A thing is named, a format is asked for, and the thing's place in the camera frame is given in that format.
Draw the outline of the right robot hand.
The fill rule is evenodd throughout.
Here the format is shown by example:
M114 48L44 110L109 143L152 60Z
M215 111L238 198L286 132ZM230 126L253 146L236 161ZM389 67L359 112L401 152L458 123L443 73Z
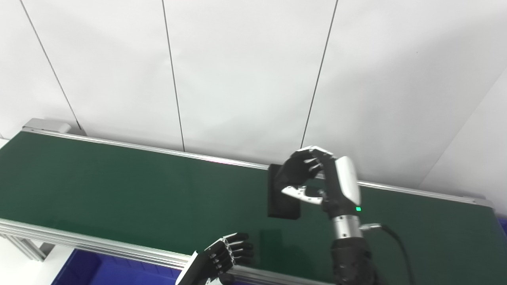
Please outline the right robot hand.
M362 202L353 161L318 146L292 153L275 172L272 183L282 196L319 205L331 220L357 215Z

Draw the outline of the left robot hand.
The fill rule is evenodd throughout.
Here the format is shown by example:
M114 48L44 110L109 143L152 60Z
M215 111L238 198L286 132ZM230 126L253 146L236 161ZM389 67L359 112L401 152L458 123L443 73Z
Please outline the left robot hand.
M201 252L194 251L176 278L176 285L232 285L235 265L249 265L254 257L253 245L246 233L219 238Z

